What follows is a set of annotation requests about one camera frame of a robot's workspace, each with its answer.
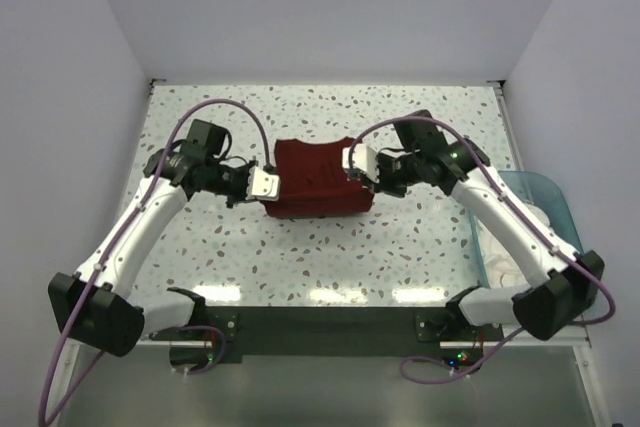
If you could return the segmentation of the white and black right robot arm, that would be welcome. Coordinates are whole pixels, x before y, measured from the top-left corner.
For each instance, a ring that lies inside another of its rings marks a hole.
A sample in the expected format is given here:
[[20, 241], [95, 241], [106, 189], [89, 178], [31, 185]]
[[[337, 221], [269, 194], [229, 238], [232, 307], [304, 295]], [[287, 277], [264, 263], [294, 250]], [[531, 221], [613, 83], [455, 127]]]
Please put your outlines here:
[[389, 120], [403, 146], [400, 156], [378, 152], [356, 139], [342, 165], [373, 193], [406, 195], [415, 184], [438, 188], [469, 209], [515, 261], [524, 280], [509, 287], [467, 288], [446, 303], [448, 333], [469, 339], [481, 326], [517, 325], [547, 341], [594, 303], [604, 261], [580, 252], [545, 225], [511, 190], [486, 154], [470, 139], [426, 110]]

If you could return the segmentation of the dark red t-shirt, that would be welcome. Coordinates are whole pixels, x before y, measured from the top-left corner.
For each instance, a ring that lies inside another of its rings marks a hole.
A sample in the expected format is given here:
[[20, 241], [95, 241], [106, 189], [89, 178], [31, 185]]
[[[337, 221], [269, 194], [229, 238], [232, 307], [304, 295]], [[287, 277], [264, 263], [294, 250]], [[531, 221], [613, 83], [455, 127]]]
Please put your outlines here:
[[323, 144], [277, 140], [274, 154], [281, 186], [276, 201], [262, 203], [266, 213], [294, 219], [368, 212], [374, 195], [361, 182], [348, 179], [342, 167], [342, 151], [352, 143], [351, 137]]

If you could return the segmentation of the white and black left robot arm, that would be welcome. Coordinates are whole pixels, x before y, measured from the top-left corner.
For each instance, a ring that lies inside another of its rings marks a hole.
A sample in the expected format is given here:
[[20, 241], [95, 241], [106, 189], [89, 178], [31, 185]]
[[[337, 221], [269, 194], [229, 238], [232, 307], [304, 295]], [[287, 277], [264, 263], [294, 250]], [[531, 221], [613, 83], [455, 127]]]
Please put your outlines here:
[[73, 274], [58, 273], [49, 283], [62, 333], [123, 357], [151, 333], [173, 328], [196, 339], [205, 332], [205, 300], [187, 289], [172, 287], [145, 306], [128, 298], [153, 246], [194, 194], [224, 196], [228, 206], [247, 200], [256, 164], [226, 165], [230, 145], [227, 129], [195, 120], [185, 138], [149, 158], [134, 199], [108, 237]]

